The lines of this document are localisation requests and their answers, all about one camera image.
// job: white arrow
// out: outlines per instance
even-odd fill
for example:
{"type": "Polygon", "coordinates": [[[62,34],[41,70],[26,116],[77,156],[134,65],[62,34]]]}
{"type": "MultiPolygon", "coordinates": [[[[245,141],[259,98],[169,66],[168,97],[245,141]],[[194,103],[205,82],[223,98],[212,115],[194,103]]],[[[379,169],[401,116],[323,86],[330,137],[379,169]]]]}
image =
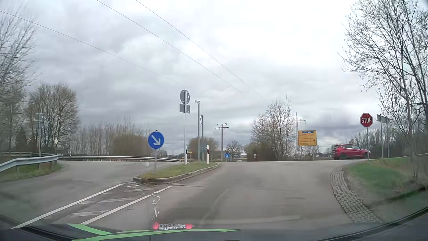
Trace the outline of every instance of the white arrow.
{"type": "Polygon", "coordinates": [[[159,140],[157,140],[156,138],[155,138],[155,136],[154,135],[152,135],[152,138],[155,140],[155,142],[156,143],[153,143],[153,145],[155,145],[155,146],[160,146],[161,145],[161,139],[159,138],[159,140]]]}

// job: traffic island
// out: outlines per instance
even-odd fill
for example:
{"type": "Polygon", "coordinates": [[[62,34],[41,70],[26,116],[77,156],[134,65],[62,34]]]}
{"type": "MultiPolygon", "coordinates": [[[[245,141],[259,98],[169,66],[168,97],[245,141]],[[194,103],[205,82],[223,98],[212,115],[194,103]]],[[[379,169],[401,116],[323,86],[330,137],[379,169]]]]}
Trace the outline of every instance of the traffic island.
{"type": "Polygon", "coordinates": [[[134,181],[143,184],[165,184],[180,181],[213,170],[218,163],[206,164],[205,162],[192,162],[187,165],[174,165],[160,169],[156,172],[148,172],[134,177],[134,181]]]}
{"type": "Polygon", "coordinates": [[[428,206],[426,160],[400,157],[354,163],[343,169],[345,181],[372,213],[392,222],[428,206]]]}

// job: power line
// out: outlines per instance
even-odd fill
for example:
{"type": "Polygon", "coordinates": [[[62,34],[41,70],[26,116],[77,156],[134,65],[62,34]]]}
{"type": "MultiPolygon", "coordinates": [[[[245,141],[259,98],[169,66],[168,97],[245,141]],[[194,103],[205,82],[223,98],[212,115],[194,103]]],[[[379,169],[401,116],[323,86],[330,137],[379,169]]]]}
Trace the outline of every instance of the power line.
{"type": "Polygon", "coordinates": [[[76,41],[78,41],[78,42],[81,42],[81,43],[83,43],[83,44],[86,44],[86,45],[88,45],[88,46],[91,46],[91,47],[93,47],[93,48],[96,48],[96,49],[98,49],[98,50],[100,50],[100,51],[103,51],[104,53],[110,54],[111,56],[114,56],[114,57],[116,57],[116,58],[119,58],[119,59],[121,59],[121,60],[123,60],[123,61],[126,61],[126,62],[128,62],[128,63],[130,63],[130,64],[133,64],[133,65],[135,65],[135,66],[137,66],[137,67],[139,67],[139,68],[141,68],[141,69],[147,70],[147,71],[149,71],[150,73],[153,73],[153,74],[155,74],[155,75],[157,75],[157,76],[160,76],[158,73],[155,73],[155,72],[153,72],[153,71],[151,71],[151,70],[149,70],[149,69],[146,69],[146,68],[144,68],[144,67],[142,67],[142,66],[140,66],[140,65],[138,65],[138,64],[136,64],[136,63],[132,63],[131,61],[128,61],[128,60],[126,60],[126,59],[124,59],[124,58],[122,58],[122,57],[119,57],[119,56],[117,56],[117,55],[115,55],[115,54],[112,54],[112,53],[110,53],[110,52],[107,52],[107,51],[105,51],[105,50],[103,50],[103,49],[100,49],[100,48],[98,48],[98,47],[95,47],[95,46],[93,46],[93,45],[91,45],[91,44],[89,44],[89,43],[83,42],[82,40],[78,40],[78,39],[73,38],[73,37],[71,37],[71,36],[69,36],[69,35],[67,35],[67,34],[64,34],[64,33],[58,32],[58,31],[56,31],[56,30],[53,30],[53,29],[48,28],[48,27],[46,27],[46,26],[43,26],[43,25],[41,25],[41,24],[35,23],[35,22],[33,22],[33,21],[30,21],[30,20],[27,20],[27,19],[24,19],[24,18],[18,17],[18,16],[16,16],[16,15],[11,14],[11,13],[4,12],[4,11],[1,11],[1,10],[0,10],[0,12],[5,13],[5,14],[8,14],[8,15],[10,15],[10,16],[13,16],[13,17],[15,17],[15,18],[19,18],[19,19],[21,19],[21,20],[24,20],[24,21],[30,22],[30,23],[32,23],[32,24],[35,24],[35,25],[40,26],[40,27],[43,27],[43,28],[48,29],[48,30],[50,30],[50,31],[53,31],[53,32],[59,33],[59,34],[64,35],[64,36],[66,36],[66,37],[68,37],[68,38],[70,38],[70,39],[74,39],[74,40],[76,40],[76,41]]]}
{"type": "Polygon", "coordinates": [[[214,58],[211,54],[209,54],[207,51],[205,51],[201,46],[197,45],[195,42],[193,42],[193,40],[191,40],[189,37],[187,37],[184,33],[182,33],[180,30],[178,30],[176,27],[172,26],[167,20],[163,19],[161,16],[159,16],[157,13],[155,13],[154,11],[152,11],[150,8],[146,7],[144,4],[142,4],[140,1],[136,0],[139,4],[141,4],[143,7],[147,8],[149,11],[151,11],[152,13],[154,13],[156,16],[158,16],[160,19],[162,19],[164,22],[166,22],[169,26],[173,27],[175,30],[177,30],[179,33],[181,33],[184,37],[186,37],[186,39],[188,39],[190,42],[192,42],[194,45],[198,46],[198,48],[200,48],[202,51],[204,51],[206,54],[208,54],[208,56],[210,56],[211,58],[213,58],[217,63],[219,63],[221,66],[223,66],[227,71],[229,71],[231,74],[233,74],[236,78],[238,78],[242,83],[244,83],[246,86],[248,86],[248,88],[250,88],[252,91],[254,91],[254,93],[258,94],[262,99],[263,96],[261,96],[257,91],[255,91],[253,88],[251,88],[251,86],[247,85],[247,83],[245,83],[241,78],[239,78],[234,72],[230,71],[228,68],[226,68],[226,66],[224,66],[222,63],[220,63],[216,58],[214,58]]]}
{"type": "MultiPolygon", "coordinates": [[[[116,13],[119,13],[118,11],[116,11],[114,8],[110,7],[109,5],[101,2],[100,0],[96,0],[97,2],[103,4],[104,6],[108,7],[109,9],[115,11],[116,13]]],[[[186,57],[190,58],[191,60],[193,60],[195,63],[199,64],[200,66],[202,66],[204,69],[208,70],[211,74],[215,75],[216,77],[218,77],[219,79],[223,80],[226,84],[232,86],[234,89],[236,89],[237,91],[241,92],[239,89],[237,89],[235,86],[231,85],[229,82],[227,82],[226,80],[224,80],[223,78],[221,78],[220,76],[216,75],[214,72],[212,72],[211,70],[209,70],[207,67],[203,66],[202,64],[200,64],[198,61],[194,60],[193,58],[191,58],[189,55],[185,54],[183,51],[179,50],[178,48],[176,48],[174,45],[168,43],[167,41],[165,41],[164,39],[160,38],[158,35],[154,34],[153,32],[151,32],[150,30],[146,29],[145,27],[141,26],[140,24],[138,24],[137,22],[135,22],[134,20],[128,18],[127,16],[123,15],[122,13],[119,13],[120,15],[122,15],[123,17],[127,18],[128,20],[132,21],[133,23],[135,23],[136,25],[142,27],[143,29],[145,29],[147,32],[153,34],[154,36],[156,36],[158,39],[164,41],[165,43],[167,43],[169,46],[175,48],[177,51],[179,51],[180,53],[184,54],[186,57]]]]}

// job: guardrail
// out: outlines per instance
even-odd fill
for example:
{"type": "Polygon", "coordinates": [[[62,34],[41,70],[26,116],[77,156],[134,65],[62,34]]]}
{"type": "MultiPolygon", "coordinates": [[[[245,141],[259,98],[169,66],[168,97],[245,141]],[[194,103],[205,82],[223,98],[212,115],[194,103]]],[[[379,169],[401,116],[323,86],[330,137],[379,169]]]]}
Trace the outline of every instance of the guardrail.
{"type": "MultiPolygon", "coordinates": [[[[118,157],[118,156],[58,156],[59,160],[70,161],[102,161],[102,160],[136,160],[136,161],[155,161],[154,157],[118,157]]],[[[159,158],[161,162],[182,162],[179,159],[159,158]]]]}
{"type": "Polygon", "coordinates": [[[58,155],[45,156],[45,157],[25,157],[15,158],[5,163],[0,164],[0,172],[16,166],[48,163],[58,160],[58,155]]]}
{"type": "MultiPolygon", "coordinates": [[[[53,154],[42,152],[42,156],[52,156],[53,154]]],[[[30,152],[30,151],[2,151],[0,152],[0,156],[6,157],[38,157],[38,152],[30,152]]]]}

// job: stop sign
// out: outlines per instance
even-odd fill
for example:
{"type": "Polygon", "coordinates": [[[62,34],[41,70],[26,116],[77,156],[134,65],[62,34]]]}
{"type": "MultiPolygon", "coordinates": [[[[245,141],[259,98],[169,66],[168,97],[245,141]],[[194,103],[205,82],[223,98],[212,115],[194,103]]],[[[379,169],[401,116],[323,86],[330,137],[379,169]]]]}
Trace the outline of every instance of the stop sign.
{"type": "Polygon", "coordinates": [[[364,127],[370,127],[373,124],[373,117],[369,113],[364,113],[360,117],[360,123],[364,127]]]}

